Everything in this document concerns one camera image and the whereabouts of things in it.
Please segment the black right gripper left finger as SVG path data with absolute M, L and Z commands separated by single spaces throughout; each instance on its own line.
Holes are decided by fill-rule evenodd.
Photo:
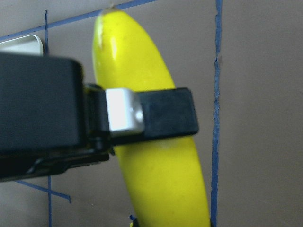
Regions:
M 89 140 L 117 146 L 194 135 L 199 126 L 188 88 L 134 92 L 86 84 Z

